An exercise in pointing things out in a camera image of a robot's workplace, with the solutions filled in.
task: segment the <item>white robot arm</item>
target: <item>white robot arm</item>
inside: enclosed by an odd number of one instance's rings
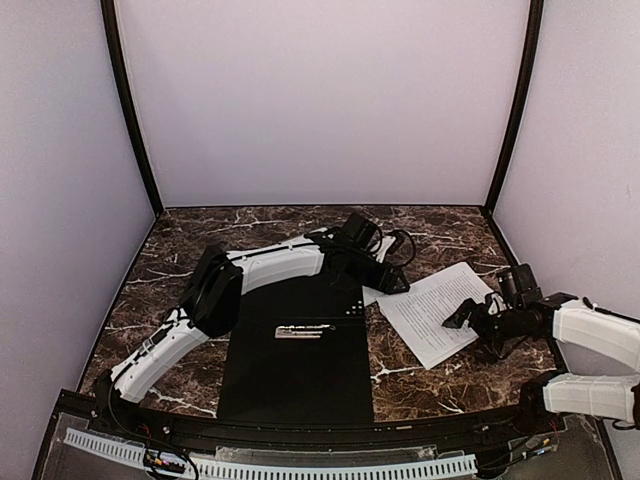
[[[207,247],[178,306],[135,352],[98,378],[94,385],[98,405],[104,407],[114,394],[119,400],[139,403],[184,355],[231,331],[241,297],[264,285],[317,275],[337,264],[364,286],[384,293],[407,291],[402,267],[385,260],[404,241],[403,235],[407,236],[393,231],[384,236],[375,224],[352,214],[342,227],[316,230],[266,248],[224,252]]]
[[[586,298],[578,300],[565,293],[543,297],[527,264],[501,272],[498,280],[502,302],[495,301],[497,293],[488,295],[484,304],[468,299],[443,324],[460,328],[468,321],[480,337],[478,351],[484,359],[500,361],[510,353],[503,353],[509,340],[531,336],[580,345],[636,372],[628,376],[542,374],[522,387],[520,429],[532,430],[534,417],[544,417],[545,412],[582,413],[640,427],[640,322],[598,308]],[[504,308],[493,313],[490,309],[495,304]]]

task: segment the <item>brown marble surface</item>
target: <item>brown marble surface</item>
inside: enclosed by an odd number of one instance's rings
[[[475,207],[306,206],[169,209],[149,236],[117,299],[82,382],[121,362],[173,307],[204,247],[265,247],[322,226],[341,225],[358,211],[388,231],[407,230],[418,247],[406,269],[415,282],[466,261],[492,288],[507,261]],[[528,342],[496,365],[478,362],[472,346],[425,370],[375,304],[367,308],[369,358],[376,421],[474,412],[517,403],[520,386],[554,368],[544,342]],[[228,338],[194,349],[150,390],[143,405],[215,416]]]

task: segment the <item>sheet of paper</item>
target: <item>sheet of paper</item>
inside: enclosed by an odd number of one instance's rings
[[[455,330],[442,322],[467,298],[482,302],[491,291],[467,263],[457,263],[412,284],[408,293],[377,301],[420,363],[432,368],[478,338],[466,326]]]
[[[386,295],[373,288],[362,287],[362,299],[365,307],[368,307],[380,297],[386,297]]]

